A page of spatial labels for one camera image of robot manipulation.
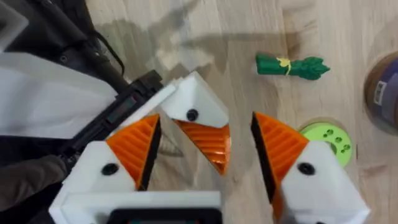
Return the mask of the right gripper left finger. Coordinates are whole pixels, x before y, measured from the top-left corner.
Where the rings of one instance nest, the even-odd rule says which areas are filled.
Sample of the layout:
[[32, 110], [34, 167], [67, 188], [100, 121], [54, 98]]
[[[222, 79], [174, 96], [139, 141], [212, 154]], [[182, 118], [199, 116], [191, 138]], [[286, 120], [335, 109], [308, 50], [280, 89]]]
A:
[[63, 191], [146, 190], [160, 135], [160, 117], [154, 114], [117, 130], [104, 141], [90, 142], [64, 180]]

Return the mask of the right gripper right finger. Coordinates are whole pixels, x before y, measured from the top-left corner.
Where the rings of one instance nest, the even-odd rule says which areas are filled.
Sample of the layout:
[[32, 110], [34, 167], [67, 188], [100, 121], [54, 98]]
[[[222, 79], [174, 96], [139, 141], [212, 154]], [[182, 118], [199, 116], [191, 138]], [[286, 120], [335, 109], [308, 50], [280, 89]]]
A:
[[365, 223], [370, 209], [345, 171], [353, 145], [327, 122], [297, 131], [254, 112], [251, 132], [275, 223]]

